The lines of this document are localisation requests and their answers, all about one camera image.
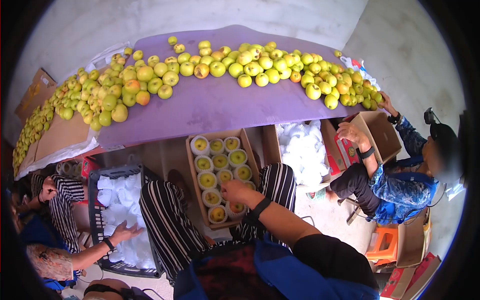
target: blue patterned shirt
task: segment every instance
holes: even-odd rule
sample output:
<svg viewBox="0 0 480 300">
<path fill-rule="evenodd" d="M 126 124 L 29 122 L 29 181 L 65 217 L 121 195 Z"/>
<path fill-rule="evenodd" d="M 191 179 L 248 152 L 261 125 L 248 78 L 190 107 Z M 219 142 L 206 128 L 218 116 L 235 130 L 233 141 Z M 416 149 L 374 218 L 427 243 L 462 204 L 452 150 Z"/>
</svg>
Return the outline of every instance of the blue patterned shirt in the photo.
<svg viewBox="0 0 480 300">
<path fill-rule="evenodd" d="M 427 140 L 416 131 L 404 116 L 401 117 L 395 129 L 400 133 L 407 153 L 410 156 L 421 156 L 423 145 Z M 378 169 L 372 175 L 368 184 L 378 198 L 394 204 L 395 213 L 389 215 L 390 219 L 398 220 L 404 218 L 412 210 L 422 209 L 429 204 L 433 195 L 427 184 L 393 178 L 389 176 L 388 170 L 386 171 L 384 171 L 383 165 L 379 162 Z M 435 179 L 433 181 L 435 183 L 434 190 L 436 190 L 438 181 Z M 385 212 L 381 212 L 381 206 L 379 205 L 377 208 L 374 219 L 386 217 Z"/>
</svg>

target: sandal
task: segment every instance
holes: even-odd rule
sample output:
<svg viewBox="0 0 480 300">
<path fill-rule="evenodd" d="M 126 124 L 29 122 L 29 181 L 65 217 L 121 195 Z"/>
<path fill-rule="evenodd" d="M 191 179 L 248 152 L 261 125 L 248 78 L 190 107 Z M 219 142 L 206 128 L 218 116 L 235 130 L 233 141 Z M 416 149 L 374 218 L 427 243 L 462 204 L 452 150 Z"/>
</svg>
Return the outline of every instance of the sandal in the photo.
<svg viewBox="0 0 480 300">
<path fill-rule="evenodd" d="M 308 192 L 307 193 L 307 197 L 310 199 L 310 200 L 314 200 L 314 201 L 322 201 L 322 200 L 325 200 L 326 198 L 326 189 L 321 189 L 315 193 L 313 192 Z"/>
</svg>

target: gray concrete wall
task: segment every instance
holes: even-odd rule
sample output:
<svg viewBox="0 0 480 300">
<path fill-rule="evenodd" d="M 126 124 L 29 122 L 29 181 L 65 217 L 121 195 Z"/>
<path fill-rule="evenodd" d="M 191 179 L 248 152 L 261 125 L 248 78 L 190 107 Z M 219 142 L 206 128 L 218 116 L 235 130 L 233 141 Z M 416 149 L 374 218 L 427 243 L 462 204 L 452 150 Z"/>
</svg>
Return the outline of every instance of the gray concrete wall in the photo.
<svg viewBox="0 0 480 300">
<path fill-rule="evenodd" d="M 430 135 L 423 121 L 428 107 L 441 122 L 458 130 L 465 102 L 457 69 L 438 29 L 417 1 L 370 0 L 343 53 L 365 60 L 365 68 L 394 107 L 424 137 Z M 399 158 L 405 157 L 403 150 Z M 432 253 L 444 257 L 448 251 L 464 198 L 465 193 L 450 202 L 444 197 L 432 208 Z"/>
<path fill-rule="evenodd" d="M 61 82 L 107 47 L 125 41 L 133 45 L 146 36 L 240 24 L 342 49 L 367 1 L 58 0 L 25 46 L 13 75 L 7 110 L 13 112 L 20 103 L 39 67 Z M 13 115 L 2 128 L 13 143 L 19 126 Z"/>
</svg>

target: black watch strap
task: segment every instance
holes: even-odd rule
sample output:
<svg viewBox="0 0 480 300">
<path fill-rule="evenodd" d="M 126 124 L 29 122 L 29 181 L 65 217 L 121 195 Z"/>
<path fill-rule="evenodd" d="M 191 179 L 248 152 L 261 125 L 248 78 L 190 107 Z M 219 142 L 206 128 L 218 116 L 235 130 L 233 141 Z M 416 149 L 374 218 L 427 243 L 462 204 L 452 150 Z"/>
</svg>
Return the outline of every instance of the black watch strap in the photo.
<svg viewBox="0 0 480 300">
<path fill-rule="evenodd" d="M 104 238 L 103 241 L 105 242 L 105 244 L 107 244 L 110 250 L 115 250 L 115 247 L 113 247 L 112 242 L 108 238 Z"/>
<path fill-rule="evenodd" d="M 254 208 L 254 210 L 252 210 L 252 214 L 255 217 L 255 219 L 258 220 L 262 211 L 264 211 L 264 209 L 266 209 L 270 205 L 271 202 L 272 202 L 272 200 L 265 197 L 263 200 L 260 201 L 259 204 L 257 204 L 257 206 Z"/>
<path fill-rule="evenodd" d="M 390 123 L 392 123 L 393 125 L 396 125 L 396 124 L 398 124 L 398 122 L 400 122 L 401 117 L 402 117 L 402 115 L 400 115 L 400 113 L 398 113 L 398 115 L 396 117 L 388 116 L 387 120 Z"/>
<path fill-rule="evenodd" d="M 359 155 L 359 156 L 360 156 L 361 159 L 366 159 L 366 158 L 368 158 L 370 155 L 372 155 L 374 152 L 375 152 L 375 148 L 373 148 L 373 146 L 372 146 L 372 147 L 370 147 L 370 149 L 368 149 L 367 152 L 364 152 L 364 153 L 361 153 L 361 152 L 360 152 L 360 155 Z"/>
</svg>

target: person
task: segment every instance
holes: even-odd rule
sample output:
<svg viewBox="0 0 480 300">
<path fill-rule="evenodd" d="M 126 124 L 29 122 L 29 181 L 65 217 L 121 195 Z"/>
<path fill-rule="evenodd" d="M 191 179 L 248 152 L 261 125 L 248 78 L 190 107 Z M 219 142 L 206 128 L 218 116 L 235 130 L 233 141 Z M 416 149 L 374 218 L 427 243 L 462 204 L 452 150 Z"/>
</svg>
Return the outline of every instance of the person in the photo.
<svg viewBox="0 0 480 300">
<path fill-rule="evenodd" d="M 317 199 L 345 199 L 354 194 L 367 220 L 380 224 L 403 223 L 429 205 L 439 180 L 448 183 L 460 178 L 460 141 L 445 124 L 432 124 L 431 135 L 424 139 L 405 116 L 396 111 L 390 97 L 383 107 L 389 121 L 400 134 L 408 159 L 392 162 L 389 167 L 377 162 L 367 136 L 354 125 L 339 124 L 338 137 L 355 142 L 363 164 L 353 164 L 330 183 L 331 191 L 317 192 Z"/>
<path fill-rule="evenodd" d="M 263 168 L 256 191 L 239 180 L 221 185 L 225 200 L 249 209 L 230 228 L 232 240 L 214 245 L 186 215 L 183 177 L 172 170 L 167 179 L 142 187 L 140 208 L 175 299 L 379 298 L 362 254 L 293 213 L 291 167 L 276 163 Z M 119 294 L 96 282 L 85 295 L 101 298 L 102 292 Z"/>
<path fill-rule="evenodd" d="M 13 206 L 14 225 L 25 244 L 27 257 L 44 284 L 54 290 L 73 286 L 82 270 L 107 254 L 118 243 L 137 236 L 142 228 L 123 222 L 111 237 L 83 251 L 77 239 L 72 203 L 85 199 L 86 185 L 60 175 L 34 174 L 32 200 Z"/>
</svg>

